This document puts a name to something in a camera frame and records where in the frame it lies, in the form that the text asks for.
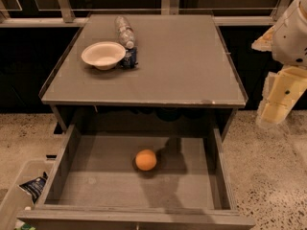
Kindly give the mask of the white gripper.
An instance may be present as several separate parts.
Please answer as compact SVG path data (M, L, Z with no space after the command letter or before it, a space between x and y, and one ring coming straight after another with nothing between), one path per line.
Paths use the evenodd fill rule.
M294 0L251 48L272 51L274 60L286 64L277 73L268 73L257 110L256 124L273 127L286 119L307 90L307 69L301 67L307 66L307 0Z

